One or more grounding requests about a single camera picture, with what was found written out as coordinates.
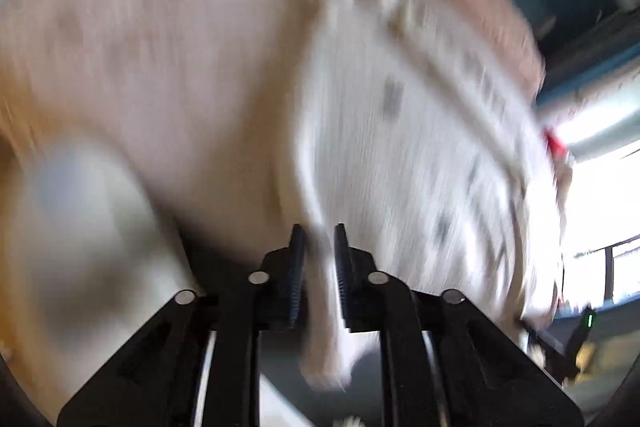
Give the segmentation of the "pink floral bedspread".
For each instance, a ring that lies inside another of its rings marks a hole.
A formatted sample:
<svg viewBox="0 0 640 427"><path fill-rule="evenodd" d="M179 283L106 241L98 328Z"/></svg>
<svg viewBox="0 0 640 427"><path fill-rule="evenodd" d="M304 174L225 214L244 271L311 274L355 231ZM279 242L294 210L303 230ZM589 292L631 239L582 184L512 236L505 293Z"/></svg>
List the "pink floral bedspread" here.
<svg viewBox="0 0 640 427"><path fill-rule="evenodd" d="M93 191L37 182L61 161L109 150L152 197L206 239L254 263L292 223L310 235L311 386L350 381L358 351L338 304L330 234L367 207L369 12L359 0L10 0L1 11L1 138L21 168L1 189L1 329L11 369L48 410L186 283L142 213Z"/></svg>

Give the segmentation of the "cream knit sweater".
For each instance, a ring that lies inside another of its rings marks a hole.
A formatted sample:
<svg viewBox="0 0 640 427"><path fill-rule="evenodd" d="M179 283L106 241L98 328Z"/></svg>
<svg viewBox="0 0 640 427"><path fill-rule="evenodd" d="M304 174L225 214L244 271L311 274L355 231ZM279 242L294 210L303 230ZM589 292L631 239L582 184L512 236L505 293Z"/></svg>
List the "cream knit sweater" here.
<svg viewBox="0 0 640 427"><path fill-rule="evenodd" d="M446 0L320 0L296 75L288 174L310 239L303 373L344 386L369 350L338 299L335 225L410 287L462 291L503 332L554 317L562 260L541 132Z"/></svg>

